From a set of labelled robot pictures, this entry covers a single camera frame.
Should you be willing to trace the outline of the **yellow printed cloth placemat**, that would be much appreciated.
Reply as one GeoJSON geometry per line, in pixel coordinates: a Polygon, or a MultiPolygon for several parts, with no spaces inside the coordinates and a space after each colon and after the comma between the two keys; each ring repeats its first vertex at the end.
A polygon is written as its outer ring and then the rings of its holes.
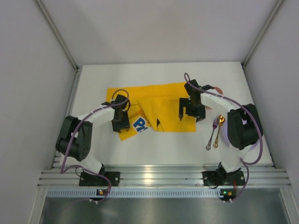
{"type": "Polygon", "coordinates": [[[179,100],[188,98],[184,83],[171,83],[137,87],[122,87],[118,94],[129,93],[128,106],[130,128],[121,131],[121,141],[127,140],[148,128],[156,132],[192,133],[196,131],[196,119],[188,115],[179,118],[179,100]]]}

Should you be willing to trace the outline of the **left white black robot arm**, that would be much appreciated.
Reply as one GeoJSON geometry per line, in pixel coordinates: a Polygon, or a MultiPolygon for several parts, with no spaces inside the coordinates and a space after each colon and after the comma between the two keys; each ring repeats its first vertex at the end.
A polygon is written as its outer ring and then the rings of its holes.
{"type": "Polygon", "coordinates": [[[108,122],[114,132],[128,130],[130,105],[128,96],[118,94],[111,102],[104,102],[87,114],[67,116],[55,145],[56,150],[64,155],[60,172],[64,174],[71,168],[80,168],[91,175],[100,175],[104,165],[91,154],[93,130],[108,122]]]}

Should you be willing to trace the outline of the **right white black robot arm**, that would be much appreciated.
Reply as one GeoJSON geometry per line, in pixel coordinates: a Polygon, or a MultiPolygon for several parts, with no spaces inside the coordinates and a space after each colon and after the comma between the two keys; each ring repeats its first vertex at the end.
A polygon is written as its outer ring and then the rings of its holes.
{"type": "Polygon", "coordinates": [[[178,117],[194,117],[197,122],[206,118],[206,108],[217,113],[216,125],[220,121],[226,124],[228,149],[221,153],[218,168],[210,174],[204,174],[204,184],[224,185],[237,180],[241,165],[255,165],[263,153],[263,129],[256,106],[241,105],[237,101],[219,94],[210,85],[200,86],[185,73],[184,88],[188,98],[180,98],[178,117]]]}

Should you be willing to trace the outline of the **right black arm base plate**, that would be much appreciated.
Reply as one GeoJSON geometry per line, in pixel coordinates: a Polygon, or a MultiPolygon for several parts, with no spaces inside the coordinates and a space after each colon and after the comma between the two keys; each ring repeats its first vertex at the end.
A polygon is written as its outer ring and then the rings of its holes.
{"type": "Polygon", "coordinates": [[[223,173],[217,171],[204,171],[202,173],[204,186],[216,188],[219,186],[243,186],[245,184],[245,177],[242,171],[233,173],[223,173]]]}

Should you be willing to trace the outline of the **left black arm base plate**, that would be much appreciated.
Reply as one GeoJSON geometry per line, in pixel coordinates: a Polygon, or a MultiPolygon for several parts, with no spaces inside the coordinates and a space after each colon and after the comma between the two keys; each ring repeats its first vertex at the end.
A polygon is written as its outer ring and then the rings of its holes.
{"type": "MultiPolygon", "coordinates": [[[[119,186],[120,183],[120,172],[104,173],[104,176],[111,182],[111,186],[119,186]]],[[[92,175],[86,172],[80,174],[79,186],[81,187],[95,187],[95,186],[108,186],[108,181],[97,175],[92,175]]]]}

